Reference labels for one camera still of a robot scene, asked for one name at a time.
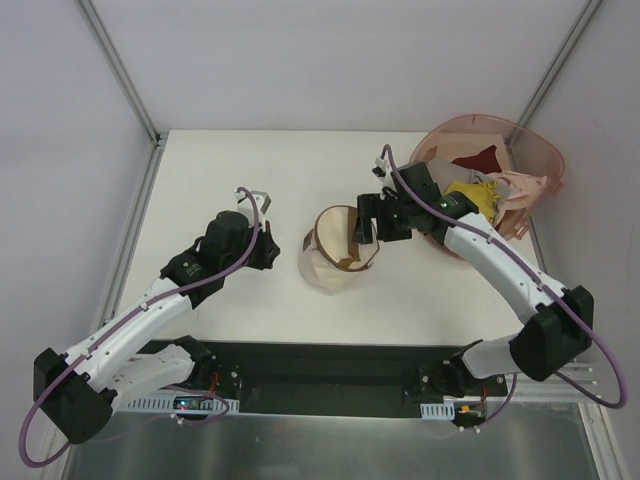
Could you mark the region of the beige round mesh laundry bag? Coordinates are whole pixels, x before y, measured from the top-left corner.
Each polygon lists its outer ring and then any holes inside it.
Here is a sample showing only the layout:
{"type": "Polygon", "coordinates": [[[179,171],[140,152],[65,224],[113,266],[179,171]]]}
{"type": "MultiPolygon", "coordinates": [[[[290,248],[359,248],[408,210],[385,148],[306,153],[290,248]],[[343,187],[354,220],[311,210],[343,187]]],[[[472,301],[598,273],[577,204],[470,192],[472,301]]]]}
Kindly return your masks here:
{"type": "Polygon", "coordinates": [[[337,292],[373,266],[380,249],[377,231],[372,230],[371,244],[357,243],[356,220],[357,209],[348,205],[327,207],[316,217],[298,256],[298,269],[308,284],[337,292]]]}

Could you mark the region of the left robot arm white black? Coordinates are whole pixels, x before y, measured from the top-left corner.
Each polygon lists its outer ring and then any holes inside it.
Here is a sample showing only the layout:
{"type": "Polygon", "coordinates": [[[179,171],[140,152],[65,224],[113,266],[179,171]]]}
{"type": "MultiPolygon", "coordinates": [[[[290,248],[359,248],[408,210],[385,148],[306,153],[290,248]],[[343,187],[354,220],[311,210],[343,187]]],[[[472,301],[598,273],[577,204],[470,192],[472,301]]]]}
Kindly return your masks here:
{"type": "Polygon", "coordinates": [[[209,387],[213,355],[190,335],[141,360],[134,354],[157,333],[222,289],[248,267],[270,269],[280,249],[262,211],[223,211],[203,236],[174,256],[137,300],[92,336],[34,361],[33,399],[73,444],[97,435],[114,413],[157,389],[209,387]]]}

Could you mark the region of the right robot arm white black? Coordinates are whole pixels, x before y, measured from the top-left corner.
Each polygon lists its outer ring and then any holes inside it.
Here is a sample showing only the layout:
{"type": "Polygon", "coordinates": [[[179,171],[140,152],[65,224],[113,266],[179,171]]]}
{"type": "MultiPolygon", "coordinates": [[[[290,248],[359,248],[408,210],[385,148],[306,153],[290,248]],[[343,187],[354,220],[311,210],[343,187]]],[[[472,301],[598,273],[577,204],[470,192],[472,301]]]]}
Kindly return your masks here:
{"type": "Polygon", "coordinates": [[[591,347],[594,299],[585,288],[568,289],[536,270],[465,193],[441,193],[425,164],[393,171],[379,158],[372,172],[382,190],[358,196],[353,241],[366,245],[425,234],[473,266],[523,324],[515,335],[477,340],[456,352],[430,373],[434,389],[462,397],[486,378],[512,373],[544,381],[591,347]]]}

